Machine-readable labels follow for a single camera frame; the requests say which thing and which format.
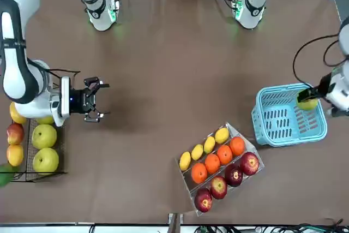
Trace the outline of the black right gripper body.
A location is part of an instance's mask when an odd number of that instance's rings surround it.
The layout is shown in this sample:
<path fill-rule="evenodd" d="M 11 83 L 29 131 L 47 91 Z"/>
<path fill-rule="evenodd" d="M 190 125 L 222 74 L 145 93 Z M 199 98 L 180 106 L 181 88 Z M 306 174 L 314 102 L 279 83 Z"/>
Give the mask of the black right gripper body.
<path fill-rule="evenodd" d="M 86 114 L 95 110 L 95 94 L 89 88 L 70 89 L 69 113 Z"/>

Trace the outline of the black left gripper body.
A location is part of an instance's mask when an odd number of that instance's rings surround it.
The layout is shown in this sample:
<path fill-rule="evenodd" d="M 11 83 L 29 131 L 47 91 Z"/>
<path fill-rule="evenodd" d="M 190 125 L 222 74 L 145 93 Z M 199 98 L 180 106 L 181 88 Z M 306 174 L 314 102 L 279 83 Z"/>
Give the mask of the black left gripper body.
<path fill-rule="evenodd" d="M 319 85 L 317 86 L 317 92 L 320 97 L 326 97 L 329 94 L 333 87 L 331 86 L 332 74 L 329 73 L 323 76 L 320 80 Z"/>

